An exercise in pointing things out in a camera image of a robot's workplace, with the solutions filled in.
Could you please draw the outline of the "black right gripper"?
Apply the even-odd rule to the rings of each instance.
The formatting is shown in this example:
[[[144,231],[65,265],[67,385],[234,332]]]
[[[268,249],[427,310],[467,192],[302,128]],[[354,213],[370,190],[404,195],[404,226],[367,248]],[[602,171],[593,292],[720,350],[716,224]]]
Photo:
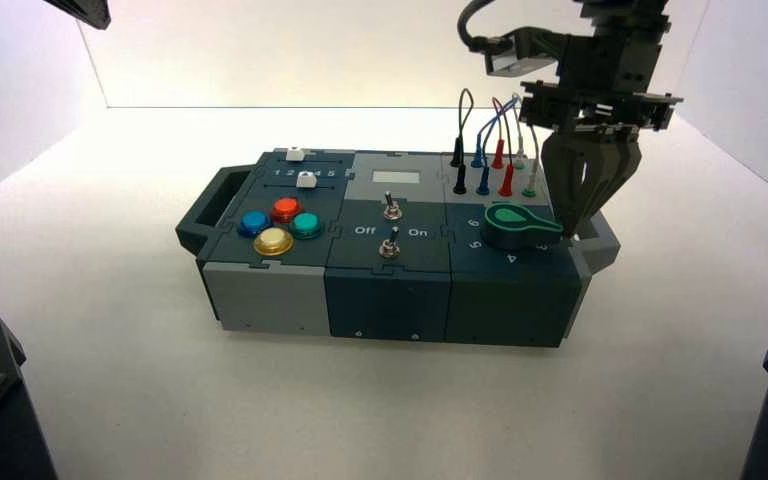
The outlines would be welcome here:
[[[599,127],[663,130],[682,99],[648,91],[662,45],[631,37],[557,35],[558,81],[524,82],[520,119],[556,131],[542,162],[557,222],[574,234],[637,171],[637,132],[584,135]]]

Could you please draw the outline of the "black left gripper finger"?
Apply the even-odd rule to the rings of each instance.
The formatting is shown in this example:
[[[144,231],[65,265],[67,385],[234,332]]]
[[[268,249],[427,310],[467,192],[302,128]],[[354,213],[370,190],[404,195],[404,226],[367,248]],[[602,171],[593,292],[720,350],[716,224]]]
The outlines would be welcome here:
[[[45,0],[45,2],[96,30],[106,30],[111,23],[107,0]]]

